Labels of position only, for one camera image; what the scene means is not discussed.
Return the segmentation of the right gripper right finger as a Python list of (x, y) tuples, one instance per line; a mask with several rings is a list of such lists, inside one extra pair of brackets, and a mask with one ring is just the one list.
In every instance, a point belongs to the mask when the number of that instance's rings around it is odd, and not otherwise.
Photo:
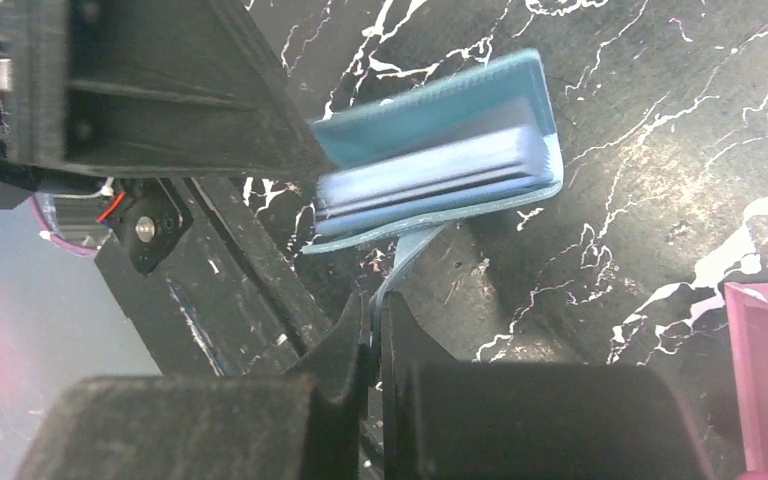
[(389, 479), (711, 479), (685, 407), (629, 365), (455, 359), (381, 302)]

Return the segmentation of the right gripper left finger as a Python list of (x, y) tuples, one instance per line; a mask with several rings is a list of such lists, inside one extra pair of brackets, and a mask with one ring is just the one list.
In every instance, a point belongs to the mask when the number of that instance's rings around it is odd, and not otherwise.
[(49, 409), (20, 479), (354, 479), (368, 301), (286, 372), (94, 377)]

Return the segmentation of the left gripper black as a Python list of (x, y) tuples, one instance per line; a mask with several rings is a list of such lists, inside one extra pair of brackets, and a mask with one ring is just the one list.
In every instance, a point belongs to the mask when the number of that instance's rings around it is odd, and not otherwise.
[[(34, 166), (8, 160), (6, 28), (9, 157)], [(71, 194), (73, 176), (54, 170), (316, 178), (325, 157), (286, 86), (239, 1), (10, 1), (0, 210)]]

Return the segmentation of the blue card holder wallet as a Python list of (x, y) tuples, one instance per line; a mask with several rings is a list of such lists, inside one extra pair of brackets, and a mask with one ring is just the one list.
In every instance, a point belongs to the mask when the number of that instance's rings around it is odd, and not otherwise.
[(385, 295), (449, 224), (539, 202), (564, 166), (544, 66), (523, 49), (311, 126), (333, 170), (316, 188), (319, 254), (396, 240), (370, 302), (371, 345)]

